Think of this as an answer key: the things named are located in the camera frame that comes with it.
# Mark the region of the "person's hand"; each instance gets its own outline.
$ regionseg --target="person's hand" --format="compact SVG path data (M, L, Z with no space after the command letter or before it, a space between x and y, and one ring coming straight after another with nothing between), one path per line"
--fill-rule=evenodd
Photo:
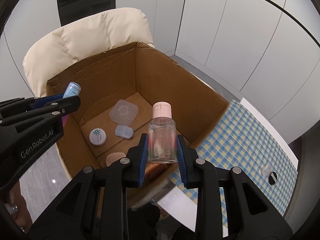
M30 213L24 197L21 195L20 182L10 190L9 194L2 200L17 225L27 233L32 226Z

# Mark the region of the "transparent bottle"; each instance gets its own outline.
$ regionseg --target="transparent bottle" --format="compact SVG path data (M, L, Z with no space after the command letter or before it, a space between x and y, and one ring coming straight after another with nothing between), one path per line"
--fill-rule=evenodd
M171 105L166 102L153 105L148 133L148 162L177 162L176 123L172 119Z

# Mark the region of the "beige cushion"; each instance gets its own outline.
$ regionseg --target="beige cushion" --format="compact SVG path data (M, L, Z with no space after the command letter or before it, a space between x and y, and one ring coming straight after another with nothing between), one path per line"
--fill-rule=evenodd
M24 73L35 96L44 97L47 80L67 67L134 41L154 48L147 18L140 10L101 12L60 27L37 41L24 57Z

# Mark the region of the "cardboard box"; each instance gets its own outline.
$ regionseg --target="cardboard box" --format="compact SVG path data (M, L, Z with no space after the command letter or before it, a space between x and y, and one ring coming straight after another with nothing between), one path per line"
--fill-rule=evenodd
M152 105L165 101L172 106L177 130L196 148L212 131L228 107L228 102L194 75L165 54L141 43L133 42L96 54L68 67L47 82L47 95L64 93L69 82L78 83L81 106L72 113L64 127L58 150L71 177L84 166L105 167L112 152L127 153L136 146L142 133L148 132ZM117 123L109 111L120 99L138 106L138 114L130 125L133 139L114 135ZM102 128L107 134L103 146L89 142L89 133ZM158 179L138 191L136 199L152 189L178 168L171 165Z

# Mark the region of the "checkered tablecloth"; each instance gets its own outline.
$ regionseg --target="checkered tablecloth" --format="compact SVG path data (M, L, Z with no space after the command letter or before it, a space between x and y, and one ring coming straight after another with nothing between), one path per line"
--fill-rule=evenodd
M230 170L240 167L265 194L281 215L289 204L297 170L263 125L240 103L232 101L216 128L196 149L199 156L216 167ZM278 181L270 185L261 170L271 164ZM179 171L170 179L191 200L197 203L198 191L185 189ZM220 188L223 225L228 226L223 189Z

